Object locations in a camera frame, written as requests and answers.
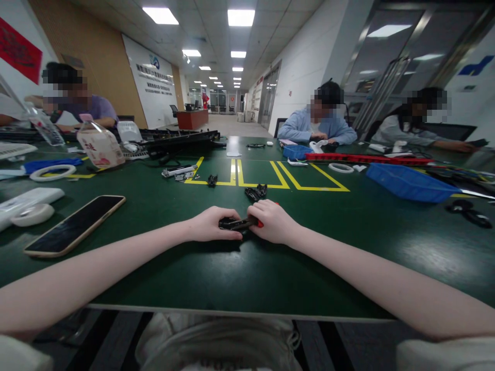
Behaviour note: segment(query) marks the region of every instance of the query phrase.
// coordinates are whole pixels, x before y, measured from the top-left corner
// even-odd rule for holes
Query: wooden wall panel
[[[59,61],[62,54],[79,58],[92,93],[107,98],[117,115],[134,115],[147,128],[120,31],[67,0],[29,2]]]
[[[177,99],[177,109],[179,111],[184,111],[186,106],[184,106],[184,97],[182,96],[182,84],[180,81],[180,71],[179,67],[172,65],[172,75],[174,76],[175,84],[175,98]]]

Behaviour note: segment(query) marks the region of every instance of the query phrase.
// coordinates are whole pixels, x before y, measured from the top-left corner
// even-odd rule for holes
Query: phone case
[[[94,224],[91,227],[89,227],[88,229],[86,229],[86,231],[84,231],[78,238],[76,238],[64,250],[62,250],[60,252],[26,251],[26,249],[29,246],[31,246],[33,243],[35,243],[37,240],[39,240],[40,238],[42,238],[45,235],[49,234],[53,229],[57,228],[60,224],[64,223],[71,216],[77,214],[79,211],[81,211],[82,209],[84,209],[87,205],[89,205],[90,203],[92,203],[94,200],[96,200],[99,197],[121,197],[122,200],[120,200],[118,204],[116,204],[110,210],[108,210],[105,213],[105,215],[103,215],[100,219],[98,219],[96,222],[94,222]],[[96,228],[98,228],[98,226],[101,223],[103,223],[106,218],[108,218],[110,215],[112,215],[115,212],[115,210],[117,210],[119,207],[121,207],[121,205],[124,202],[126,202],[126,198],[124,196],[115,196],[115,195],[101,195],[101,196],[98,196],[98,197],[92,199],[87,204],[85,204],[83,207],[81,207],[77,211],[73,212],[71,215],[69,215],[68,217],[66,217],[60,223],[58,223],[53,228],[49,229],[47,232],[45,232],[44,234],[42,234],[41,236],[39,236],[37,239],[35,239],[34,241],[32,241],[29,245],[27,245],[26,247],[24,247],[24,254],[29,255],[29,256],[32,256],[32,257],[36,257],[36,258],[58,258],[58,257],[64,256],[65,254],[69,253],[72,249],[74,249],[77,245],[79,245],[79,243],[81,243],[82,240],[84,240],[87,236],[89,236]]]

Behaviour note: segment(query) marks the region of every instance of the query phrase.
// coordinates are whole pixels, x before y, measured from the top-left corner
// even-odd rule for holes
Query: blue logo
[[[156,67],[157,70],[160,69],[160,62],[158,61],[157,57],[154,57],[150,54],[150,63]]]
[[[468,64],[460,70],[460,75],[478,76],[485,66],[493,60],[494,56],[486,56],[478,64]]]

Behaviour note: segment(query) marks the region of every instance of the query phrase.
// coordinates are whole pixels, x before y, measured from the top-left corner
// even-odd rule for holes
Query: light blue jacket
[[[319,131],[335,139],[339,144],[351,144],[357,139],[357,134],[336,110],[329,117],[322,119]],[[278,130],[279,139],[289,139],[293,142],[309,142],[311,137],[311,120],[309,109],[295,111]]]

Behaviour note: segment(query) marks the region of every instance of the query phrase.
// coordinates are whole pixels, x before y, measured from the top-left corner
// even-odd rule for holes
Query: blue plastic basket
[[[313,152],[313,150],[305,146],[285,146],[282,155],[291,161],[306,160],[306,153],[311,152]]]
[[[394,195],[413,201],[437,204],[460,193],[456,187],[401,165],[372,163],[366,176]]]

